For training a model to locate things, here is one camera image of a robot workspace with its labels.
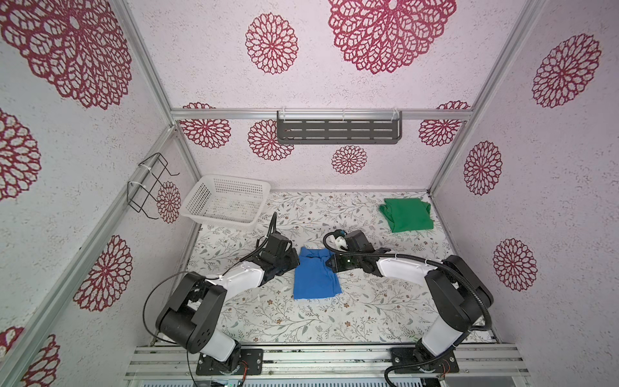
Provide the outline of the blue tank top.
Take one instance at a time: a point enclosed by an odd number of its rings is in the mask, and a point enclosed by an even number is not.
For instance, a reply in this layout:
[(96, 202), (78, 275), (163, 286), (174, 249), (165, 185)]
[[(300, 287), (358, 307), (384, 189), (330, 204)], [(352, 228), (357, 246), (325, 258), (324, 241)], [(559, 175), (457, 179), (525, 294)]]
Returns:
[(332, 256), (327, 249), (301, 248), (300, 264), (294, 271), (295, 300), (333, 298), (342, 293), (337, 275), (327, 267)]

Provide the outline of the green tank top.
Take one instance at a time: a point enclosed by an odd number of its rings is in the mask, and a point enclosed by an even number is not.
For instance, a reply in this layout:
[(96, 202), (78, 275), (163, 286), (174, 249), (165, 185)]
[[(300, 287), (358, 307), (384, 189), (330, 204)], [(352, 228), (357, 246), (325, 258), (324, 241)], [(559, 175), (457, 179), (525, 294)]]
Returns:
[(391, 232), (426, 231), (434, 228), (431, 205), (420, 198), (386, 198), (379, 206)]

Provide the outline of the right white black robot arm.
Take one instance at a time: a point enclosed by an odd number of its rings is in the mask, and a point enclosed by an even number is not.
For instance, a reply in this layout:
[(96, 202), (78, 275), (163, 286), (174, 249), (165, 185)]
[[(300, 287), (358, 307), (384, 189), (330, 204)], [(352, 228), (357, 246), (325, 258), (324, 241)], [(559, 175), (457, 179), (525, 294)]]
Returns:
[(460, 256), (443, 261), (375, 249), (360, 230), (329, 232), (322, 238), (333, 253), (327, 267), (336, 273), (361, 269), (375, 277), (425, 285), (435, 303), (438, 318), (415, 345), (424, 361), (439, 359), (453, 351), (472, 332), (493, 328), (489, 312), (494, 299), (486, 285)]

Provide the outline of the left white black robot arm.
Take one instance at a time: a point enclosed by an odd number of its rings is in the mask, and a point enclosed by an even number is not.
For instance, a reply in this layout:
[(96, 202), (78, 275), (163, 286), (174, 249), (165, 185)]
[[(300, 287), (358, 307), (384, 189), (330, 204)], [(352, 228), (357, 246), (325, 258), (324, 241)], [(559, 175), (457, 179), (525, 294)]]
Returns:
[(225, 302), (266, 285), (299, 264), (292, 241), (273, 232), (248, 259), (224, 274), (209, 278), (186, 273), (158, 315), (156, 329), (187, 352), (233, 368), (240, 361), (241, 345), (217, 329)]

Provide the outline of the white plastic basket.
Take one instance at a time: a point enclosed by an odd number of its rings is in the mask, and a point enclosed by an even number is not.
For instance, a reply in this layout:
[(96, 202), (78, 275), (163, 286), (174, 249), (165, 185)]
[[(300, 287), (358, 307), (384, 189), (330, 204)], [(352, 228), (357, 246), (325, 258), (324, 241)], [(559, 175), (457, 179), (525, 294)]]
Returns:
[(180, 215), (202, 225), (251, 232), (270, 191), (268, 182), (208, 174), (183, 199)]

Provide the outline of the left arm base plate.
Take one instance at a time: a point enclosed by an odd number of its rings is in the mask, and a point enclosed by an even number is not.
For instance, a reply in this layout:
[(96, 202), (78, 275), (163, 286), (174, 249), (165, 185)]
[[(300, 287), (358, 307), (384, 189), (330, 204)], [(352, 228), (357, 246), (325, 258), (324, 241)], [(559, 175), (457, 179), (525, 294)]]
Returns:
[(198, 376), (255, 376), (262, 374), (264, 350), (240, 348), (233, 351), (226, 361), (217, 361), (212, 356), (201, 354), (196, 368)]

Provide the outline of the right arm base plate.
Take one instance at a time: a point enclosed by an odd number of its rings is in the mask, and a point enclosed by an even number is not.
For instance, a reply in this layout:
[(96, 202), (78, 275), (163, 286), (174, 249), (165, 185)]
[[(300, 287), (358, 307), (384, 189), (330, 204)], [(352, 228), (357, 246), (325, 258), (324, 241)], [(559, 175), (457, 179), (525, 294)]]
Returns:
[(389, 350), (395, 373), (457, 373), (459, 365), (452, 349), (433, 355), (423, 348), (397, 347)]

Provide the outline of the grey metal wall shelf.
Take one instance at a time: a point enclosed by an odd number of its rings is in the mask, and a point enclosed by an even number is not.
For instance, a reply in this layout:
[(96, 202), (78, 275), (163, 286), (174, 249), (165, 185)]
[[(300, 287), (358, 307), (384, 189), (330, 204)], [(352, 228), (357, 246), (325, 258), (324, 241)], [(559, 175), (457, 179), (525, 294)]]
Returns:
[(296, 119), (277, 112), (277, 141), (285, 145), (392, 145), (402, 138), (399, 113), (389, 119)]

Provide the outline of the aluminium front rail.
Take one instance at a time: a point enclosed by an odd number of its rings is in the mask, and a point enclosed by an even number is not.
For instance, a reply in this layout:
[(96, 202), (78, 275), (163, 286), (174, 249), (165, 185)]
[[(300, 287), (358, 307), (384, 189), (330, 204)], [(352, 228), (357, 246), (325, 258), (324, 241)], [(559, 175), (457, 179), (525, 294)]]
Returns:
[(242, 348), (240, 365), (220, 371), (205, 356), (190, 355), (175, 346), (138, 347), (122, 381), (126, 386), (150, 381), (218, 380), (222, 383), (247, 379), (247, 385), (262, 381), (342, 379), (368, 380), (381, 385), (385, 378), (400, 385), (436, 378), (446, 384), (456, 378), (504, 377), (517, 386), (530, 385), (530, 372), (517, 347), (502, 343), (465, 343), (428, 371), (410, 367), (412, 347), (407, 344), (258, 344)]

